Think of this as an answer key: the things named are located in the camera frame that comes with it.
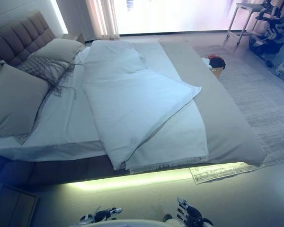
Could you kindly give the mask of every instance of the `floor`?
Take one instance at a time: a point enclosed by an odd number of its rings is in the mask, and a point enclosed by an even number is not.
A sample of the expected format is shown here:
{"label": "floor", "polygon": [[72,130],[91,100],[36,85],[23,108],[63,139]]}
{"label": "floor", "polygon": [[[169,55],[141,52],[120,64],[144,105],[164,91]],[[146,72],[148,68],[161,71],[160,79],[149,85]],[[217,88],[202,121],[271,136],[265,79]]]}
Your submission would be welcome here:
{"label": "floor", "polygon": [[[123,37],[134,42],[186,39],[195,46],[220,44],[284,90],[284,82],[248,48],[244,38],[236,47],[225,34]],[[270,58],[281,62],[284,47]],[[30,188],[40,196],[34,227],[70,226],[98,206],[123,208],[118,219],[161,221],[177,214],[177,197],[186,199],[215,227],[284,227],[284,163],[221,180],[196,185],[189,169]]]}

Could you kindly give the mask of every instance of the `robotic hand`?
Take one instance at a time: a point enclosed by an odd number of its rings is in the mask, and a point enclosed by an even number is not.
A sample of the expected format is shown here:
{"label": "robotic hand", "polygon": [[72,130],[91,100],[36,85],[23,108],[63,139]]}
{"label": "robotic hand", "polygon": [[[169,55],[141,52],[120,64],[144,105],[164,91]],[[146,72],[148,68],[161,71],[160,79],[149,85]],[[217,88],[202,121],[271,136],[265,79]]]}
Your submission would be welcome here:
{"label": "robotic hand", "polygon": [[178,208],[177,218],[180,219],[187,227],[213,227],[210,220],[202,218],[201,213],[194,207],[190,206],[184,199],[178,197],[180,208]]}
{"label": "robotic hand", "polygon": [[106,210],[101,210],[101,211],[98,211],[98,209],[96,210],[94,215],[87,214],[87,215],[83,216],[80,219],[80,221],[77,222],[76,225],[74,225],[72,227],[79,227],[79,226],[84,226],[84,225],[88,225],[88,224],[91,224],[91,223],[106,221],[110,217],[112,217],[113,215],[120,214],[122,212],[122,208],[116,208],[116,207],[109,208],[109,209],[106,209]]}

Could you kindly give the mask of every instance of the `side table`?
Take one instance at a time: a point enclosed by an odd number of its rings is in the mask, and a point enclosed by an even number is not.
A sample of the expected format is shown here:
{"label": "side table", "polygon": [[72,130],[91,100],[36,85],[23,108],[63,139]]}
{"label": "side table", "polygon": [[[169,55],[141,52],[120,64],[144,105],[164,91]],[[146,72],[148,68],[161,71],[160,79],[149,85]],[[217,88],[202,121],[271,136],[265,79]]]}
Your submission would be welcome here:
{"label": "side table", "polygon": [[61,34],[57,38],[75,40],[85,45],[82,33],[80,34]]}

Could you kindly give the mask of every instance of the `tufted headboard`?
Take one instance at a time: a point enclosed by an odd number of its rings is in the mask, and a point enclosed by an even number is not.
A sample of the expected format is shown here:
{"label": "tufted headboard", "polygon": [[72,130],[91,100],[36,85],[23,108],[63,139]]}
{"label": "tufted headboard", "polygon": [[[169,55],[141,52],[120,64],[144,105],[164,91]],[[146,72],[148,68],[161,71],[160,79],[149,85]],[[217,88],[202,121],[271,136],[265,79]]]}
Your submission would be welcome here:
{"label": "tufted headboard", "polygon": [[55,35],[41,12],[35,10],[24,18],[0,28],[0,60],[18,66],[28,56],[52,41]]}

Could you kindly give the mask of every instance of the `rug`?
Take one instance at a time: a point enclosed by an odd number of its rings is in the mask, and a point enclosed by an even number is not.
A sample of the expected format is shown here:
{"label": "rug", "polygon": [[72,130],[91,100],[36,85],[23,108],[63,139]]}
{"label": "rug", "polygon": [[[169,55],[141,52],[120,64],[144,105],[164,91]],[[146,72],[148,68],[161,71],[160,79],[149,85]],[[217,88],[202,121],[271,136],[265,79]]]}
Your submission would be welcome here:
{"label": "rug", "polygon": [[196,184],[284,162],[284,92],[219,45],[194,47],[200,57],[215,53],[226,62],[219,81],[225,86],[267,153],[261,167],[245,163],[190,168]]}

